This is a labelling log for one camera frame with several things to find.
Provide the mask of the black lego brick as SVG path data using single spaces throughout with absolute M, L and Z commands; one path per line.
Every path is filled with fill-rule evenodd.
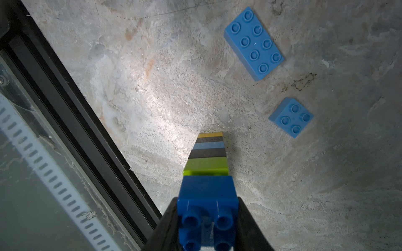
M 223 142 L 223 137 L 204 137 L 197 138 L 196 143 Z
M 220 158 L 220 157 L 226 157 L 225 148 L 192 149 L 188 159 Z

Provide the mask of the yellow lego brick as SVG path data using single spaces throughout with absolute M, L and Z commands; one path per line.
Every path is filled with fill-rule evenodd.
M 223 137 L 222 132 L 213 132 L 213 133 L 200 133 L 198 138 L 213 138 L 213 137 Z

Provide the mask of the green lego brick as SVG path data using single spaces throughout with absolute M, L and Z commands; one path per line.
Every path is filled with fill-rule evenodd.
M 188 159 L 183 176 L 228 176 L 226 157 Z

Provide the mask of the blue square lego brick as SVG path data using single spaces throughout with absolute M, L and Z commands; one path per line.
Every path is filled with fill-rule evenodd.
M 238 208 L 231 176 L 184 176 L 177 200 L 184 250 L 230 250 L 236 239 Z

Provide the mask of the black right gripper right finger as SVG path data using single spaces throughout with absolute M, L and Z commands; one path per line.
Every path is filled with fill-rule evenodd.
M 274 251 L 267 241 L 256 221 L 239 197 L 237 218 L 237 233 L 235 241 L 236 251 Z

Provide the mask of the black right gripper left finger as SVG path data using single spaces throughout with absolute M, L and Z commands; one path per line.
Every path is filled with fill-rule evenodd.
M 179 220 L 177 197 L 174 197 L 160 222 L 148 239 L 143 251 L 178 251 L 179 250 Z

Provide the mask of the small blue lego brick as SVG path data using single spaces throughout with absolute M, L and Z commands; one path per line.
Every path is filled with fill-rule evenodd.
M 313 117 L 314 115 L 296 99 L 286 97 L 269 117 L 269 120 L 274 122 L 288 135 L 296 138 Z

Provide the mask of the blue long lego brick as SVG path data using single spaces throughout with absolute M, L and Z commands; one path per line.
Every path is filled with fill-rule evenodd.
M 224 148 L 225 145 L 223 141 L 195 143 L 193 147 L 194 150 L 224 149 Z

